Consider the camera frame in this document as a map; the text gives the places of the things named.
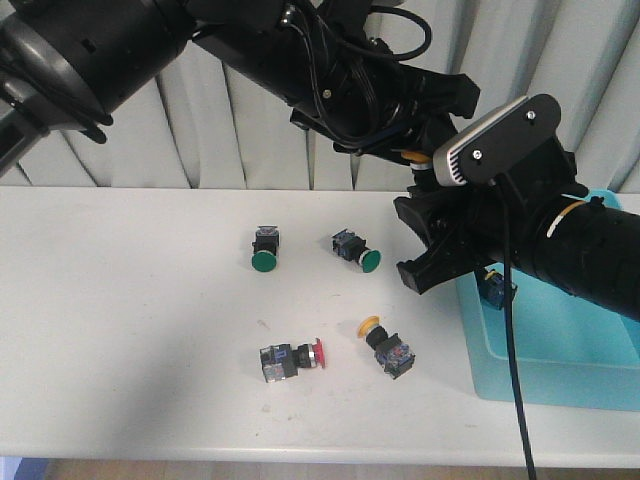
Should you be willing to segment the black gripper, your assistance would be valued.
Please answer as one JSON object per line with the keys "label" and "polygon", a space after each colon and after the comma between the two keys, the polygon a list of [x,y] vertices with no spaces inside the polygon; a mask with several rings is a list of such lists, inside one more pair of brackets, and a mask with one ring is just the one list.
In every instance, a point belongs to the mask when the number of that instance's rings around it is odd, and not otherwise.
{"label": "black gripper", "polygon": [[341,153],[400,164],[401,151],[430,155],[451,138],[452,118],[470,118],[480,95],[464,74],[419,69],[390,53],[305,49],[289,67],[292,123]]}
{"label": "black gripper", "polygon": [[397,197],[398,218],[426,252],[396,264],[405,286],[418,294],[505,259],[533,264],[534,244],[552,211],[581,197],[575,155],[556,137],[545,141],[489,186],[441,187],[435,174],[417,174],[409,197]]}

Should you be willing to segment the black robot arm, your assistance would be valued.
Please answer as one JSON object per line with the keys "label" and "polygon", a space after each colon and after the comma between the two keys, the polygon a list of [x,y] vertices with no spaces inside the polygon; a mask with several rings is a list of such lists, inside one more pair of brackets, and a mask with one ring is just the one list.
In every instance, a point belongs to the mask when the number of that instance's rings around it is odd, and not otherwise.
{"label": "black robot arm", "polygon": [[502,263],[633,320],[639,317],[639,217],[590,197],[572,153],[550,138],[494,186],[437,187],[435,177],[394,201],[425,252],[398,263],[427,290]]}
{"label": "black robot arm", "polygon": [[470,118],[466,75],[411,65],[364,30],[397,1],[16,1],[1,23],[1,166],[54,130],[106,142],[113,112],[194,43],[286,103],[341,153],[406,165]]}

